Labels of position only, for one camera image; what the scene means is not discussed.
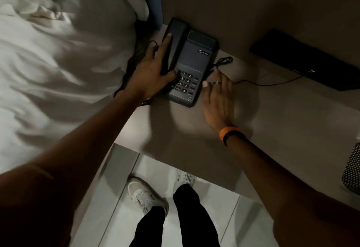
black desk phone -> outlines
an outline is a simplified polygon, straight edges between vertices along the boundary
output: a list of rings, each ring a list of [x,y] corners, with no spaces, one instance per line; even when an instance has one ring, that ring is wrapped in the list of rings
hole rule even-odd
[[[172,40],[164,57],[161,74],[179,70],[177,79],[164,89],[164,96],[191,108],[201,93],[202,81],[213,68],[218,53],[218,40],[191,29],[186,22],[172,18],[163,40],[168,34]]]

white bedsheet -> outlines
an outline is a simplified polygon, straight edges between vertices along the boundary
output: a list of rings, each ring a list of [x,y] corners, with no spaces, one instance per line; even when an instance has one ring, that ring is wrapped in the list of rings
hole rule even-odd
[[[0,0],[0,172],[111,100],[147,17],[144,0]]]

tile grout line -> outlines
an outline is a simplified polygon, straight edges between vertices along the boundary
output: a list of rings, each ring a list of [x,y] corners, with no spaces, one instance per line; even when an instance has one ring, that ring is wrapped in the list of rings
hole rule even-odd
[[[133,168],[132,168],[131,171],[130,171],[130,174],[133,172],[134,167],[135,167],[135,165],[136,165],[136,163],[137,163],[137,160],[139,159],[139,156],[140,156],[140,153],[139,153],[139,154],[137,155],[137,157],[136,157],[136,161],[135,161],[135,163],[134,163],[134,165],[133,165]],[[103,235],[101,236],[101,240],[100,240],[99,245],[98,245],[97,247],[100,247],[100,245],[101,245],[101,242],[102,242],[102,240],[103,240],[103,238],[104,238],[104,236],[105,236],[105,234],[106,234],[106,230],[108,229],[109,224],[110,224],[110,222],[111,222],[111,219],[112,219],[112,217],[113,217],[113,215],[114,215],[114,213],[115,213],[115,210],[116,210],[116,208],[117,208],[117,206],[118,206],[118,204],[119,204],[119,201],[120,201],[120,199],[121,199],[121,196],[124,194],[125,188],[126,188],[126,183],[125,183],[125,185],[124,185],[124,188],[123,188],[122,191],[121,191],[121,194],[120,194],[120,196],[119,196],[119,199],[117,200],[117,203],[116,203],[116,205],[115,205],[114,211],[113,211],[112,214],[111,214],[111,217],[110,217],[110,219],[109,219],[109,222],[108,222],[108,224],[106,225],[105,231],[104,231]]]
[[[227,227],[229,226],[230,221],[231,221],[231,218],[233,217],[233,214],[234,214],[234,212],[235,212],[235,210],[236,210],[236,207],[238,206],[240,197],[241,197],[241,195],[239,195],[239,198],[238,198],[238,200],[236,201],[236,204],[235,204],[235,206],[234,206],[234,210],[232,211],[231,216],[230,216],[230,218],[229,218],[229,221],[227,222],[226,228],[225,228],[225,230],[224,230],[223,236],[221,237],[221,240],[220,240],[219,244],[221,244],[221,242],[223,241],[223,238],[224,238],[224,236],[225,236]]]

white sneaker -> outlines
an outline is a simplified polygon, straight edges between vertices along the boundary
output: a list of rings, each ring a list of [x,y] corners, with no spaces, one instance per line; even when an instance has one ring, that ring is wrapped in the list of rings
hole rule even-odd
[[[177,189],[180,186],[182,186],[183,184],[189,184],[192,187],[194,185],[194,182],[195,182],[196,178],[197,178],[196,176],[191,175],[190,173],[186,173],[186,172],[182,171],[178,175],[177,180],[175,181],[173,194],[175,194]]]
[[[169,205],[157,194],[151,186],[138,177],[130,177],[128,180],[128,193],[132,200],[139,203],[146,215],[154,206],[161,206],[165,210],[165,216],[169,212]]]

black pants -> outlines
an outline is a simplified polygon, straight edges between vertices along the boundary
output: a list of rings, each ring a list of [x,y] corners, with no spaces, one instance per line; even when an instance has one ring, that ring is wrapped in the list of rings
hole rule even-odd
[[[174,202],[178,209],[183,247],[220,246],[215,226],[190,185],[184,184],[177,189]],[[153,207],[138,223],[130,247],[160,247],[164,221],[164,209]]]

